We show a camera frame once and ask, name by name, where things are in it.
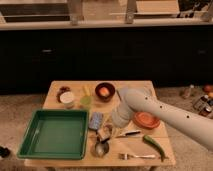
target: brown bowl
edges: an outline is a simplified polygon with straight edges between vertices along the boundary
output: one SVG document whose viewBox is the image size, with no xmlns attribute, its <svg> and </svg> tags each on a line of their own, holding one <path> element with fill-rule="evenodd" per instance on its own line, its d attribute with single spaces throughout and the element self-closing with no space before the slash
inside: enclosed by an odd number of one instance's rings
<svg viewBox="0 0 213 171">
<path fill-rule="evenodd" d="M 132 121 L 138 127 L 153 129 L 160 125 L 160 120 L 148 112 L 135 113 Z"/>
<path fill-rule="evenodd" d="M 115 94 L 115 87 L 111 83 L 103 82 L 96 86 L 96 95 L 104 102 L 108 102 Z"/>
</svg>

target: fork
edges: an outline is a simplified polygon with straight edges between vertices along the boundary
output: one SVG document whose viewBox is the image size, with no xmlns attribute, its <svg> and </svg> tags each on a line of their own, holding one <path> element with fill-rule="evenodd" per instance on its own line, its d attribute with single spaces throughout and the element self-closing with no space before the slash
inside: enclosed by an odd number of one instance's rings
<svg viewBox="0 0 213 171">
<path fill-rule="evenodd" d="M 128 153 L 119 153 L 118 157 L 123 160 L 128 160 L 130 158 L 142 158 L 142 159 L 155 159 L 156 158 L 156 156 L 154 154 L 139 156 L 139 155 L 133 155 L 133 154 L 128 154 Z"/>
</svg>

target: orange bowl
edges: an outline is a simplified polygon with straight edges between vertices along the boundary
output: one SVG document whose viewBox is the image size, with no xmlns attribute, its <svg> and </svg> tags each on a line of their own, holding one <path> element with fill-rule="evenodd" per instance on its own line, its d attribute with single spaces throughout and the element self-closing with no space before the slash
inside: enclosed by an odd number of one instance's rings
<svg viewBox="0 0 213 171">
<path fill-rule="evenodd" d="M 148 112 L 137 112 L 132 121 L 135 125 L 142 128 L 153 129 L 160 125 L 160 120 Z"/>
</svg>

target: green plastic tray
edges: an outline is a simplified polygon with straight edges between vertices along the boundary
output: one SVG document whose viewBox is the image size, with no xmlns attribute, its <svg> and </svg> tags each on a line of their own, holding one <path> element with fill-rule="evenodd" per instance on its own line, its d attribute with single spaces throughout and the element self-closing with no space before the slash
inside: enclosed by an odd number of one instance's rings
<svg viewBox="0 0 213 171">
<path fill-rule="evenodd" d="M 17 156 L 34 159 L 82 159 L 85 155 L 86 110 L 37 110 Z"/>
</svg>

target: tiled floor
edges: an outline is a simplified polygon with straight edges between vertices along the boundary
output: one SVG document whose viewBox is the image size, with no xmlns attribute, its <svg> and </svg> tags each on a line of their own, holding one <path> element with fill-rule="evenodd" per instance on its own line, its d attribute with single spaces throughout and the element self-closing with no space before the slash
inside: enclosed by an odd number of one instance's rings
<svg viewBox="0 0 213 171">
<path fill-rule="evenodd" d="M 195 112 L 192 103 L 202 94 L 196 87 L 194 96 L 183 100 L 179 93 L 184 87 L 156 88 L 158 99 L 174 106 Z M 45 94 L 0 96 L 0 145 L 12 150 L 9 158 L 0 160 L 0 171 L 44 171 L 43 168 L 26 168 L 23 161 L 16 157 L 19 144 L 25 132 L 31 114 L 42 108 Z M 189 139 L 179 131 L 167 126 L 177 164 L 173 167 L 159 167 L 157 171 L 212 171 L 213 153 Z M 90 168 L 58 169 L 72 171 L 147 171 L 148 168 Z"/>
</svg>

